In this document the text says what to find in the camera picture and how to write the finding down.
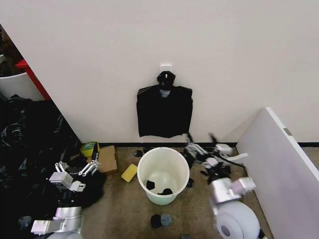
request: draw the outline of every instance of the white board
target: white board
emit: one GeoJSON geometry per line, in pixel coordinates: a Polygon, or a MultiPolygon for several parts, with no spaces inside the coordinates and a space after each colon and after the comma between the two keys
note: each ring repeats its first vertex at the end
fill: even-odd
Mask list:
{"type": "Polygon", "coordinates": [[[237,144],[276,239],[319,238],[319,172],[270,107],[237,144]]]}

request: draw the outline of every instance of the brown carpet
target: brown carpet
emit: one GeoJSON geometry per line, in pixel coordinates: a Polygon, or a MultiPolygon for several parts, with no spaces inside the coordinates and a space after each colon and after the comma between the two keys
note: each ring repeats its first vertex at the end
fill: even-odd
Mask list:
{"type": "MultiPolygon", "coordinates": [[[[186,188],[170,204],[153,204],[141,188],[137,176],[130,183],[121,174],[131,164],[137,165],[140,158],[134,157],[135,147],[119,147],[117,155],[119,172],[110,175],[104,185],[104,196],[83,211],[82,236],[85,239],[179,239],[180,234],[189,234],[192,239],[220,239],[214,227],[214,215],[209,206],[209,187],[200,174],[202,165],[194,164],[190,176],[195,180],[192,188],[186,188]],[[153,214],[169,213],[173,223],[169,227],[152,229],[153,214]]],[[[232,179],[245,176],[240,167],[232,167],[232,179]]],[[[261,228],[268,238],[273,238],[262,213],[256,195],[244,196],[243,203],[257,215],[261,228]]]]}

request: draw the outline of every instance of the black object on floor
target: black object on floor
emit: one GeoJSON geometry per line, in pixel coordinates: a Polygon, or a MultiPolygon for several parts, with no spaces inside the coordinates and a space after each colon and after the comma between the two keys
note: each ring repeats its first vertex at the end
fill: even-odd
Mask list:
{"type": "Polygon", "coordinates": [[[152,228],[159,228],[161,227],[161,221],[160,221],[160,215],[159,214],[154,214],[151,217],[151,227],[152,228]]]}
{"type": "Polygon", "coordinates": [[[144,147],[144,148],[143,148],[143,152],[144,152],[144,153],[147,153],[147,152],[150,151],[151,149],[152,149],[152,148],[144,147]]]}
{"type": "Polygon", "coordinates": [[[225,172],[228,173],[228,174],[231,174],[230,165],[226,165],[225,166],[225,172]]]}
{"type": "Polygon", "coordinates": [[[136,151],[133,153],[133,156],[135,156],[135,157],[142,157],[142,156],[143,156],[143,151],[141,151],[141,150],[136,150],[136,151]]]}
{"type": "Polygon", "coordinates": [[[162,193],[158,193],[158,195],[170,195],[173,194],[173,191],[170,188],[165,188],[162,193]]]}
{"type": "Polygon", "coordinates": [[[208,177],[208,173],[206,173],[205,171],[201,170],[200,172],[202,175],[204,175],[205,177],[208,177]]]}
{"type": "Polygon", "coordinates": [[[158,85],[139,89],[137,113],[140,137],[171,138],[189,131],[193,110],[192,89],[173,86],[175,75],[163,71],[158,85]]]}
{"type": "Polygon", "coordinates": [[[258,239],[263,239],[265,236],[264,232],[260,229],[258,239]]]}
{"type": "Polygon", "coordinates": [[[187,188],[192,188],[194,186],[194,180],[189,178],[188,183],[186,184],[187,188]]]}
{"type": "Polygon", "coordinates": [[[149,190],[154,189],[155,188],[155,182],[152,182],[152,181],[148,180],[146,182],[146,188],[149,189],[149,190]]]}

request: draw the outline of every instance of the white container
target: white container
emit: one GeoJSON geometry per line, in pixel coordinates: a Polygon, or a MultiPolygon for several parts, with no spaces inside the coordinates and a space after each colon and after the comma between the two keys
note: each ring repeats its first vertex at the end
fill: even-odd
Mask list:
{"type": "Polygon", "coordinates": [[[176,150],[166,147],[154,148],[144,154],[138,165],[138,179],[147,197],[155,204],[171,203],[183,191],[189,180],[189,167],[185,158],[176,150]],[[147,181],[155,183],[148,190],[147,181]],[[158,195],[170,188],[171,195],[158,195]]]}

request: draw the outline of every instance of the plastic bucket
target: plastic bucket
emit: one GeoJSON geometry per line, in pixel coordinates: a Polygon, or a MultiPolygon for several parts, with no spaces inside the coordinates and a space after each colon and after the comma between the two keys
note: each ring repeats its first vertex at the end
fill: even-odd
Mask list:
{"type": "Polygon", "coordinates": [[[183,191],[189,180],[189,167],[185,158],[176,150],[166,147],[154,148],[144,154],[138,165],[138,179],[147,197],[155,204],[171,203],[183,191]],[[147,181],[155,183],[148,190],[147,181]],[[173,194],[158,195],[169,188],[173,194]]]}

